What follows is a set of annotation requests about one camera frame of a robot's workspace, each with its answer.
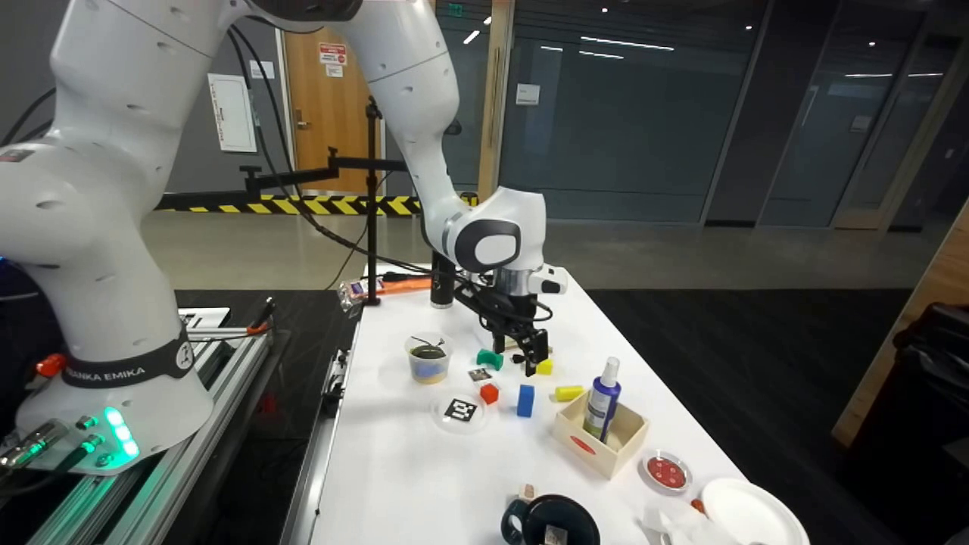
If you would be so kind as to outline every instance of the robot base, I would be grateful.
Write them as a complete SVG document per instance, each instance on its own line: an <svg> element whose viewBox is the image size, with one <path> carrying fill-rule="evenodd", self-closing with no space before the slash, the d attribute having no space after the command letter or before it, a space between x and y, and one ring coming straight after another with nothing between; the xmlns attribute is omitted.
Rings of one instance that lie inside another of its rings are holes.
<svg viewBox="0 0 969 545"><path fill-rule="evenodd" d="M119 474L133 463L161 453L211 416L211 397L188 371L182 379L152 379L132 387L74 387L54 379L48 387L24 401L20 410L20 436L30 436L44 423L54 423L54 438L30 470L59 470L83 441L94 444L69 472Z"/></svg>

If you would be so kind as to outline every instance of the table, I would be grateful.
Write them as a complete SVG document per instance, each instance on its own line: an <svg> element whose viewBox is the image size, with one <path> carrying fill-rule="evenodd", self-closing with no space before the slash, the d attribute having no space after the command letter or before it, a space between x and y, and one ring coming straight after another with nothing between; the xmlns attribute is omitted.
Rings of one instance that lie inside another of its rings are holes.
<svg viewBox="0 0 969 545"><path fill-rule="evenodd" d="M541 295L555 309L546 323L550 340L555 375L530 379L536 416L519 418L515 405L486 416L477 434L457 434L435 418L451 395L477 395L471 368L492 333L477 316L455 305L433 305L427 291L386 297L359 323L347 379L347 401L333 423L317 499L313 541L374 545L500 545L500 514L524 485L536 493L567 493L599 523L604 541L644 541L642 514L675 504L651 491L635 459L649 449L679 453L693 485L743 472L611 326L597 304L567 279L565 295ZM451 371L441 384L418 384L410 375L405 341L416 333L444 336ZM604 478L578 463L550 434L565 410L549 395L558 384L591 384L605 358L622 358L622 384L631 410L649 418L642 451ZM503 402L524 384L521 367L508 364L497 375Z"/></svg>

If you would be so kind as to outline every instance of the red object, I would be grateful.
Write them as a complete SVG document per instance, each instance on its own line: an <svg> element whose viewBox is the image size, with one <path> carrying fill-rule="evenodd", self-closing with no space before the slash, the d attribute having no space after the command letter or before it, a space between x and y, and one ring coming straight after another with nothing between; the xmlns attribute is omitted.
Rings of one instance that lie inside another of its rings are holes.
<svg viewBox="0 0 969 545"><path fill-rule="evenodd" d="M44 375L44 379L54 379L54 375L62 375L63 368L68 368L68 353L63 353L63 350L54 350L54 353L44 358L44 361L36 364L36 375Z"/></svg>
<svg viewBox="0 0 969 545"><path fill-rule="evenodd" d="M686 488L689 485L689 472L675 459L651 456L651 459L644 459L644 470L664 488Z"/></svg>
<svg viewBox="0 0 969 545"><path fill-rule="evenodd" d="M479 397L486 405L494 405L500 401L500 392L497 392L497 384L481 384Z"/></svg>
<svg viewBox="0 0 969 545"><path fill-rule="evenodd" d="M588 441L581 441L578 436L569 436L581 451L597 453L597 449L591 449Z"/></svg>
<svg viewBox="0 0 969 545"><path fill-rule="evenodd" d="M271 321L246 326L246 336L264 336L271 330Z"/></svg>

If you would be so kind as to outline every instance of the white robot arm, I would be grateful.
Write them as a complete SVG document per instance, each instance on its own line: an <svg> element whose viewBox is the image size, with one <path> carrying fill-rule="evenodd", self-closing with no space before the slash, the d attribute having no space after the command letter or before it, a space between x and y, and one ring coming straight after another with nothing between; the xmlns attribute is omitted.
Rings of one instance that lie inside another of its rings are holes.
<svg viewBox="0 0 969 545"><path fill-rule="evenodd" d="M74 0L53 51L59 118L41 142L0 148L0 253L47 291L69 350L68 371L21 405L20 434L48 422L97 434L105 418L132 429L75 472L120 472L188 438L211 411L141 221L157 206L192 103L243 16L347 31L440 253L471 272L500 270L513 297L528 297L541 266L541 196L497 192L466 210L455 193L441 133L457 81L424 0Z"/></svg>

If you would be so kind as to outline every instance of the cable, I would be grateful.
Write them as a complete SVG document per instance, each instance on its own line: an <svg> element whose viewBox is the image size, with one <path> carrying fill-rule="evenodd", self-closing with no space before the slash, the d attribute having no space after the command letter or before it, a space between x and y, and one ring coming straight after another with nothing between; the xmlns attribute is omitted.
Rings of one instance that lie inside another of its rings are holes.
<svg viewBox="0 0 969 545"><path fill-rule="evenodd" d="M48 98L54 98L54 94L59 94L59 89L48 89L47 94L41 94L41 98L21 113L21 118L4 133L0 144L8 144L8 142L21 133L21 126L30 121L30 114L35 114Z"/></svg>
<svg viewBox="0 0 969 545"><path fill-rule="evenodd" d="M239 61L243 79L246 79L250 89L251 89L251 79L250 79L250 72L246 72L246 57L243 57L243 51L239 51L239 43L246 45L250 57L258 61L260 54L258 54L258 48L250 43L250 36L246 36L239 27L229 27L229 43L233 43L233 48L236 48L236 61ZM260 71L264 85L267 85L267 98L271 98L271 109L274 109L274 121L275 121L275 135L278 135L278 142L283 142L286 169L293 174L292 152L286 148L289 139L286 139L286 126L283 126L283 113L278 113L275 89L274 89L264 65L255 65L255 66ZM353 239L327 229L323 224L317 224L309 210L298 206L298 213L300 213L300 217L304 217L313 229L317 229L322 236L333 239L333 241L342 245L342 248L353 248L353 252L367 253L367 248L360 248L360 241L353 241ZM398 261L398 256L386 256L386 253L378 253L378 261L395 263L395 266L402 266L402 270L427 272L424 266L416 266L416 263L410 263L410 261Z"/></svg>
<svg viewBox="0 0 969 545"><path fill-rule="evenodd" d="M75 463L83 463L94 449L101 444L97 436L86 438L83 444L75 444L47 478L28 485L28 488L4 488L0 491L0 504L13 499L13 497L24 497L24 493L36 493L54 481L62 481Z"/></svg>
<svg viewBox="0 0 969 545"><path fill-rule="evenodd" d="M333 291L333 284L339 282L339 276L347 272L347 266L353 263L356 253L359 253L359 252L347 252L335 276L330 279L330 284L327 284L323 291Z"/></svg>

